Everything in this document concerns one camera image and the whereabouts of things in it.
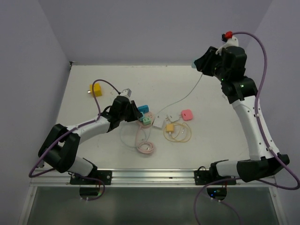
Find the pink round socket base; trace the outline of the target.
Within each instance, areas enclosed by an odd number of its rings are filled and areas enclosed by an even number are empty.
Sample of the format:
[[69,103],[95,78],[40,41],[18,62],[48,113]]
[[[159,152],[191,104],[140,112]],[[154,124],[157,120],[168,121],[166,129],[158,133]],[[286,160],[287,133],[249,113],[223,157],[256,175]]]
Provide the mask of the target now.
[[155,118],[155,114],[153,114],[152,112],[147,112],[144,114],[144,117],[141,121],[137,120],[136,123],[139,126],[142,126],[144,128],[148,128],[152,126],[152,123],[154,121]]

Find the green plug adapter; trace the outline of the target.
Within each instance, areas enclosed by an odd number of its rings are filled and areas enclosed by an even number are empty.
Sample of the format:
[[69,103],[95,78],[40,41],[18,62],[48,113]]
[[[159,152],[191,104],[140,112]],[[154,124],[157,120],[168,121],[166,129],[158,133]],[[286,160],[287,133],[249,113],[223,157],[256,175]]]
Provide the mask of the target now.
[[142,123],[144,126],[150,125],[152,123],[152,120],[150,117],[144,117],[142,120]]

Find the white square charger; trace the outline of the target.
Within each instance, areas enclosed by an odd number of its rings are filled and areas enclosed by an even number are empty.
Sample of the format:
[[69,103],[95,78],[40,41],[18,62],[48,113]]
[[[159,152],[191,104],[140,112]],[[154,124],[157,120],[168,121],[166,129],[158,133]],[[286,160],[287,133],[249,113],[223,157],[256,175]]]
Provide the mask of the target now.
[[165,115],[157,115],[152,123],[154,128],[162,129],[165,124]]

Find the yellow small plug adapter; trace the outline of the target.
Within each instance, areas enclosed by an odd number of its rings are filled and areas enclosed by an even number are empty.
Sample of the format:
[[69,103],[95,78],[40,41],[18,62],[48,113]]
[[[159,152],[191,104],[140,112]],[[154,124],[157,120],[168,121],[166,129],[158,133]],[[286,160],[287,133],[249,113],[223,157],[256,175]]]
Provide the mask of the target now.
[[173,123],[167,124],[165,127],[165,132],[172,134],[175,131],[175,125]]

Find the white plug adapter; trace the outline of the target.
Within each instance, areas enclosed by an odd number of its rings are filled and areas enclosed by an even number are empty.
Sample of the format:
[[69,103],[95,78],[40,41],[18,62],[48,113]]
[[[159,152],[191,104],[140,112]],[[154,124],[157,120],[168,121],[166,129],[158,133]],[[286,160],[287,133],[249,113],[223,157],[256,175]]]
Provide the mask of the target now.
[[175,123],[180,120],[181,115],[178,113],[169,113],[166,116],[166,120],[170,123]]

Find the yellow cube socket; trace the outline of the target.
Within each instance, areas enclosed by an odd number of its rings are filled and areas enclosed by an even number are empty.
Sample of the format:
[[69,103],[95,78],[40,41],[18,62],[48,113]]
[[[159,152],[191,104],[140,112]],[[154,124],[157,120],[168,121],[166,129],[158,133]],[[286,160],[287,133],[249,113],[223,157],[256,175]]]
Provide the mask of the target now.
[[103,95],[102,89],[99,83],[96,83],[94,85],[90,84],[90,89],[87,91],[88,94],[92,95],[92,92],[94,92],[95,97],[100,97]]

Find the pink plug adapter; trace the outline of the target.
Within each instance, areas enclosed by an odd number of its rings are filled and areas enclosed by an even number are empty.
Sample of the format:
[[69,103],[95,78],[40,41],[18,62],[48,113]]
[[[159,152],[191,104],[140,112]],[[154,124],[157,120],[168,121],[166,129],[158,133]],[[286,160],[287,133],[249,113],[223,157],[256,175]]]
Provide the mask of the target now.
[[190,121],[194,118],[193,113],[190,109],[182,110],[180,116],[184,121]]

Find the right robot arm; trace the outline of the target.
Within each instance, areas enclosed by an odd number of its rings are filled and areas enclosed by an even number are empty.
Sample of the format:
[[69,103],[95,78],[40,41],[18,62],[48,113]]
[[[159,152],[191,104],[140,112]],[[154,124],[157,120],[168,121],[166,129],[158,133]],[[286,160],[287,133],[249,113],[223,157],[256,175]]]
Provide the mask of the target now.
[[274,143],[268,148],[259,130],[260,119],[268,142],[271,136],[266,128],[260,106],[255,106],[258,93],[253,79],[245,76],[247,55],[243,48],[229,46],[220,53],[211,46],[207,52],[194,61],[195,68],[203,75],[214,76],[221,82],[222,92],[237,113],[241,122],[249,151],[249,159],[240,161],[221,160],[209,168],[209,179],[214,184],[231,176],[244,182],[273,176],[283,169],[278,157],[285,165],[290,163],[287,154],[281,154]]

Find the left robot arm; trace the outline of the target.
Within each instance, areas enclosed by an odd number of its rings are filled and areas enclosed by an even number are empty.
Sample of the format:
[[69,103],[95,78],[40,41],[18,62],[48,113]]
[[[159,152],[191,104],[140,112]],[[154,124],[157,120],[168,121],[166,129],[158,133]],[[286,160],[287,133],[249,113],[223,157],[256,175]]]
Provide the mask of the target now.
[[113,104],[95,119],[68,127],[61,124],[53,126],[38,156],[54,170],[60,173],[77,173],[85,183],[92,184],[98,177],[95,171],[97,167],[90,161],[77,156],[79,145],[97,135],[111,132],[122,121],[132,122],[141,117],[142,113],[133,100],[117,96]]

